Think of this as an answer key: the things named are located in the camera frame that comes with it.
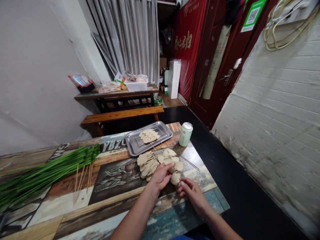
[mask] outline black floor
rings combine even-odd
[[[193,125],[192,144],[231,207],[222,217],[243,239],[307,239],[186,106],[165,108],[159,120]],[[108,134],[153,122],[153,115],[110,122]],[[196,230],[209,232],[206,225]]]

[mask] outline qr code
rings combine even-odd
[[[255,8],[250,12],[246,25],[254,23],[261,7]]]

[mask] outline table top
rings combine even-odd
[[[200,169],[196,170],[179,157],[184,163],[182,175],[200,185],[207,200],[218,213],[229,209],[230,206],[192,143],[189,142],[187,147],[178,144],[180,123],[167,126],[172,130],[173,136],[164,144]],[[1,237],[25,240],[102,239],[110,236],[147,184],[145,179],[140,178],[137,157],[129,154],[124,139],[127,133],[1,156],[0,174],[6,174],[14,169],[43,164],[81,146],[100,144],[100,154],[93,163],[92,183],[88,189],[88,174],[84,177],[78,198],[77,193],[74,193],[76,173],[60,180],[33,202],[10,213]],[[165,148],[163,144],[157,145],[153,150],[154,154],[162,153]],[[202,223],[186,198],[178,197],[175,186],[169,183],[159,196],[142,238],[168,239],[186,233]]]
[[[134,96],[141,96],[141,95],[148,95],[150,93],[159,92],[159,89],[155,84],[148,84],[147,90],[145,91],[128,91],[128,90],[121,90],[118,92],[111,92],[111,93],[103,93],[100,94],[98,92],[100,86],[96,86],[94,90],[89,93],[79,93],[77,96],[74,97],[76,100],[88,100],[88,99],[97,99],[97,98],[121,98],[121,97],[134,97]]]

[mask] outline hand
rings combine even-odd
[[[205,212],[211,209],[211,206],[203,195],[200,186],[190,178],[181,178],[181,181],[177,185],[177,192],[180,197],[188,197],[190,203],[200,217],[203,218]]]
[[[168,165],[164,165],[164,163],[162,163],[157,166],[156,171],[153,173],[150,183],[154,184],[159,189],[159,192],[164,189],[170,181],[171,173],[168,170],[173,166],[174,163],[170,163]]]

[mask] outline aluminum can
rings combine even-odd
[[[193,131],[193,126],[191,123],[185,122],[184,124],[182,124],[180,139],[179,139],[179,144],[182,147],[188,146],[188,142],[191,138],[192,131]]]

